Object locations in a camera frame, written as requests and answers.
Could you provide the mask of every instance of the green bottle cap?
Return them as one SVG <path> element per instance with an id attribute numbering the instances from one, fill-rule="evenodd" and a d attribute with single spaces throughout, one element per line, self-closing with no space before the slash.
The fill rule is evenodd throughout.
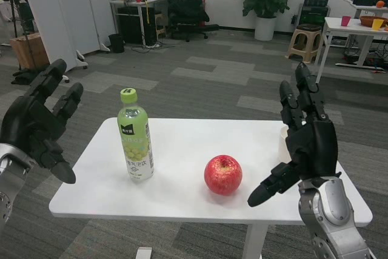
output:
<path id="1" fill-rule="evenodd" d="M 121 90 L 120 96 L 123 103 L 135 103 L 138 100 L 138 94 L 134 88 L 125 88 Z"/>

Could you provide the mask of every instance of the cardboard box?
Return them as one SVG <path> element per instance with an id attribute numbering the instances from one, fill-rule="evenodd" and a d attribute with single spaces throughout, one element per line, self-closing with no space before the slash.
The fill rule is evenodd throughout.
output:
<path id="1" fill-rule="evenodd" d="M 28 35 L 27 37 L 30 43 L 36 68 L 34 68 L 34 63 L 32 61 L 32 57 L 28 49 L 28 44 L 27 40 L 25 39 L 25 36 L 11 39 L 10 45 L 13 51 L 15 52 L 21 67 L 31 70 L 41 70 L 50 63 L 41 36 L 39 35 L 39 33 L 33 33 L 31 35 Z"/>

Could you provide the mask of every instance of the bottle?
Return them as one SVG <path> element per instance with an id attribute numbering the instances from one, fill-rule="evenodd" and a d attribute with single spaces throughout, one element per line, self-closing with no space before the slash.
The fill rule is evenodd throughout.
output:
<path id="1" fill-rule="evenodd" d="M 135 89 L 123 89 L 120 95 L 124 106 L 117 122 L 128 173 L 136 181 L 146 180 L 154 171 L 148 116 L 136 103 L 138 94 Z"/>

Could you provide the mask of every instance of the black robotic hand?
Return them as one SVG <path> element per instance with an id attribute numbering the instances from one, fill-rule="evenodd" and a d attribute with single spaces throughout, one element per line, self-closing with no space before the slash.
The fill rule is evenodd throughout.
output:
<path id="1" fill-rule="evenodd" d="M 324 111 L 324 98 L 315 83 L 316 77 L 304 63 L 295 71 L 299 96 L 295 99 L 287 81 L 280 85 L 283 110 L 288 125 L 287 148 L 291 162 L 280 163 L 249 196 L 248 204 L 257 206 L 277 192 L 284 193 L 299 180 L 335 176 L 338 144 L 334 125 Z M 302 124 L 306 113 L 306 123 Z"/>
<path id="2" fill-rule="evenodd" d="M 66 67 L 61 59 L 53 62 L 34 79 L 26 94 L 14 101 L 4 116 L 0 143 L 19 148 L 61 181 L 75 183 L 75 174 L 56 141 L 65 132 L 66 122 L 76 111 L 84 89 L 75 83 L 60 97 L 53 112 L 44 105 L 61 82 Z"/>

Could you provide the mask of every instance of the apple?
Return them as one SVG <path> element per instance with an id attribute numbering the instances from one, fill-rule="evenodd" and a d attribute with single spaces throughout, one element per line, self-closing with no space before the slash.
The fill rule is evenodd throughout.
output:
<path id="1" fill-rule="evenodd" d="M 243 171 L 236 159 L 220 155 L 207 163 L 204 176 L 206 185 L 212 192 L 230 195 L 239 187 Z"/>

